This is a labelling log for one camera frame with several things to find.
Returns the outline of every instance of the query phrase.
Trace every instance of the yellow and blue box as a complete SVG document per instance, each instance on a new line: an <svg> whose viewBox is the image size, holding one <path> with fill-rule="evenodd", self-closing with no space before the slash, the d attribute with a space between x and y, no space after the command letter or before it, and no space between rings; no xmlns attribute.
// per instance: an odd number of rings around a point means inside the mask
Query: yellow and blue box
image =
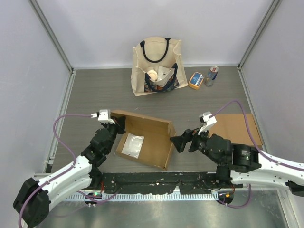
<svg viewBox="0 0 304 228"><path fill-rule="evenodd" d="M199 72L195 72L190 81L189 81L189 84L188 86L191 87L192 89L199 89L200 88L200 85L202 84L203 82L203 79L204 79L204 75L199 73Z"/></svg>

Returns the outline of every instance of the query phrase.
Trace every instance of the flat cardboard piece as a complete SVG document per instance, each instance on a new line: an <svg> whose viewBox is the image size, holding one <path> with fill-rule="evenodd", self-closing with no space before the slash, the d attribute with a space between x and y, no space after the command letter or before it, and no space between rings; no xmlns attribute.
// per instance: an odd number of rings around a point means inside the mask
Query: flat cardboard piece
<svg viewBox="0 0 304 228"><path fill-rule="evenodd" d="M246 114L249 129L258 147L262 148L262 140L252 114ZM218 114L215 116L217 123L210 129L209 135L217 134L232 143L254 146L249 138L243 114Z"/></svg>
<svg viewBox="0 0 304 228"><path fill-rule="evenodd" d="M125 116L125 130L116 152L119 156L142 164L167 170L174 145L170 137L176 135L171 121L150 116L130 113L122 110L114 110L112 116ZM144 136L141 152L138 158L123 154L122 150L128 134Z"/></svg>

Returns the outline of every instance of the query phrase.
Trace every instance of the black bag handle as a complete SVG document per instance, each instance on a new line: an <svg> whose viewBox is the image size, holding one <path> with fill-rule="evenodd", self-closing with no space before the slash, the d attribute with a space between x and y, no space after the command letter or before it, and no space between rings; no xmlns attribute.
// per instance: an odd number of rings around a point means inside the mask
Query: black bag handle
<svg viewBox="0 0 304 228"><path fill-rule="evenodd" d="M159 59L159 60L150 60L147 56L146 56L146 51L144 50L144 41L140 42L140 45L141 45L141 48L142 48L142 53L143 53L143 56L145 59L147 59L149 62L151 63L159 63L160 61L162 61L165 57L166 57L166 54L168 52L168 49L169 49L169 40L171 38L165 38L165 40L167 41L167 47L166 47L166 50L165 50L165 53L163 54L163 56Z"/></svg>
<svg viewBox="0 0 304 228"><path fill-rule="evenodd" d="M172 68L174 68L174 74L173 74L173 79L172 79L172 81L170 81L169 83L167 83L162 89L159 89L159 90L154 89L154 88L151 86L150 80L149 80L149 79L150 79L150 76L149 76L147 73L145 73L144 80L145 80L145 82L147 83L148 88L151 89L151 90L154 91L154 92L165 92L168 88L170 88L170 87L173 85L173 83L175 82L175 80L176 80L176 75L177 75L177 63L174 63L174 65L173 65Z"/></svg>

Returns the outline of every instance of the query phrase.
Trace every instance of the silver can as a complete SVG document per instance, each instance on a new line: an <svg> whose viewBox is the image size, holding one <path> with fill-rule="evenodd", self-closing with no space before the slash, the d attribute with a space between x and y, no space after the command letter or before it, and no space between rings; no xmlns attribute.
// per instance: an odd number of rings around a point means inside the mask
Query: silver can
<svg viewBox="0 0 304 228"><path fill-rule="evenodd" d="M207 74L205 85L212 86L215 78L217 77L219 72L219 68L217 66L212 66Z"/></svg>

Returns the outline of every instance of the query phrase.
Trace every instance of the white wall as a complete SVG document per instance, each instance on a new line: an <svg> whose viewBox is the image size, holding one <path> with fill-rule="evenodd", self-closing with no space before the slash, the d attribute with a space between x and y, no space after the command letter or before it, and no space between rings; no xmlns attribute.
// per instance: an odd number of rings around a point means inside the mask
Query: white wall
<svg viewBox="0 0 304 228"><path fill-rule="evenodd" d="M244 65L269 152L298 162L304 162L303 9L302 0L282 1ZM302 220L304 199L295 198Z"/></svg>
<svg viewBox="0 0 304 228"><path fill-rule="evenodd" d="M18 226L12 204L43 171L68 70L26 0L0 7L1 227Z"/></svg>
<svg viewBox="0 0 304 228"><path fill-rule="evenodd" d="M74 67L132 65L150 36L181 39L185 64L238 64L272 0L38 0Z"/></svg>

